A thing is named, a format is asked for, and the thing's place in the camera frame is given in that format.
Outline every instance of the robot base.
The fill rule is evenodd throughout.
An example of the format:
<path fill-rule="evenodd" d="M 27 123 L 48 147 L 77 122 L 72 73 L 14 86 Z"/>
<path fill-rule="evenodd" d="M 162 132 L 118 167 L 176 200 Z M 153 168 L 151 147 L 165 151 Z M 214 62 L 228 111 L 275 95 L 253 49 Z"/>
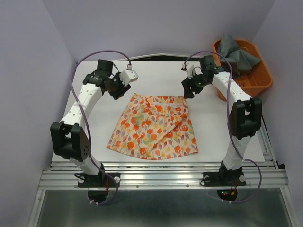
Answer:
<path fill-rule="evenodd" d="M 237 187 L 246 185 L 244 173 L 242 171 L 240 177 L 234 178 L 233 180 L 222 178 L 220 172 L 204 172 L 200 184 L 205 187 L 231 187 L 235 185 L 235 181 L 237 182 Z"/>
<path fill-rule="evenodd" d="M 116 176 L 120 178 L 120 173 L 107 173 L 111 175 L 113 178 Z M 78 188 L 106 188 L 106 182 L 108 180 L 108 187 L 109 188 L 116 188 L 116 184 L 99 172 L 98 175 L 92 176 L 85 173 L 80 173 L 79 177 L 85 179 L 84 181 L 78 181 Z"/>

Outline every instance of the glass panel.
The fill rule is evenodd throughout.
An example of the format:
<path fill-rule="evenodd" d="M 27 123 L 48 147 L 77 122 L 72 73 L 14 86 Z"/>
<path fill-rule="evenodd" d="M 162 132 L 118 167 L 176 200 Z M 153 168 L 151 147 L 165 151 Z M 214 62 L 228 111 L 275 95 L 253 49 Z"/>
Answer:
<path fill-rule="evenodd" d="M 254 190 L 240 189 L 238 199 Z M 279 189 L 262 189 L 242 204 L 220 202 L 216 190 L 119 191 L 106 206 L 87 191 L 47 191 L 39 227 L 288 227 Z"/>

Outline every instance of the metal frame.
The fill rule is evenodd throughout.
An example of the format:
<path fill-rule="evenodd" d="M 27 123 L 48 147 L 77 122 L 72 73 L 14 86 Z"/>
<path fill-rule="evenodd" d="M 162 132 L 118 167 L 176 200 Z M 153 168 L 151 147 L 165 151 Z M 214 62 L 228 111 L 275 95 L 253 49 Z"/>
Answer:
<path fill-rule="evenodd" d="M 262 121 L 261 137 L 265 152 L 264 162 L 258 162 L 262 171 L 262 188 L 280 188 L 285 207 L 291 220 L 291 224 L 300 226 L 288 189 L 286 171 L 278 169 L 272 153 L 269 137 Z M 202 172 L 218 171 L 220 162 L 103 162 L 107 172 L 120 172 L 120 190 L 192 190 L 209 189 L 200 186 Z M 78 180 L 74 173 L 80 170 L 71 162 L 52 162 L 49 170 L 43 171 L 35 199 L 29 227 L 35 227 L 42 209 L 46 190 L 86 190 L 77 187 Z M 250 162 L 243 163 L 243 171 L 246 176 L 245 188 L 257 188 L 259 173 Z"/>

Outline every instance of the white table surface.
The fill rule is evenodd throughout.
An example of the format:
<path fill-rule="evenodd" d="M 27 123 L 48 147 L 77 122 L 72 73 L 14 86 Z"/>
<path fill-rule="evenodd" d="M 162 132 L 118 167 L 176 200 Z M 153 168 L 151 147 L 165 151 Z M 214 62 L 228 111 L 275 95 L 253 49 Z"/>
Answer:
<path fill-rule="evenodd" d="M 128 62 L 116 61 L 115 64 L 120 71 L 123 71 Z M 132 64 L 133 70 L 139 75 L 139 79 L 131 84 L 132 88 L 118 100 L 114 100 L 105 93 L 89 117 L 92 155 L 98 161 L 109 162 L 221 162 L 229 145 L 226 102 L 217 97 L 215 87 L 212 85 L 206 86 L 195 98 L 187 99 L 199 153 L 151 161 L 126 156 L 106 147 L 122 111 L 135 92 L 151 96 L 183 96 L 184 94 L 181 81 L 185 79 L 187 73 L 181 71 L 182 62 L 134 61 Z M 77 94 L 80 92 L 85 76 L 95 70 L 96 66 L 96 61 L 87 61 L 78 67 L 74 79 Z M 70 93 L 65 113 L 69 111 L 73 102 L 74 98 Z M 248 144 L 244 157 L 262 162 L 264 161 L 263 151 L 262 139 L 257 133 Z M 66 160 L 54 154 L 52 161 Z"/>

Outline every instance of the garment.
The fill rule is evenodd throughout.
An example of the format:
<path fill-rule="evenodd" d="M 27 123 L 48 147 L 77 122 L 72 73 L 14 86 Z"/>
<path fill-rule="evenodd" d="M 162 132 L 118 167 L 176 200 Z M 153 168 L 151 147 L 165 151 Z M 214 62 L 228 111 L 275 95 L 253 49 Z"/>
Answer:
<path fill-rule="evenodd" d="M 185 98 L 135 93 L 107 147 L 125 155 L 150 160 L 197 153 Z"/>
<path fill-rule="evenodd" d="M 222 34 L 217 52 L 231 64 L 233 70 L 232 77 L 234 79 L 238 78 L 242 73 L 250 73 L 252 67 L 261 62 L 260 58 L 242 50 L 234 38 L 227 33 Z M 220 62 L 223 66 L 226 66 L 223 58 L 220 58 Z"/>

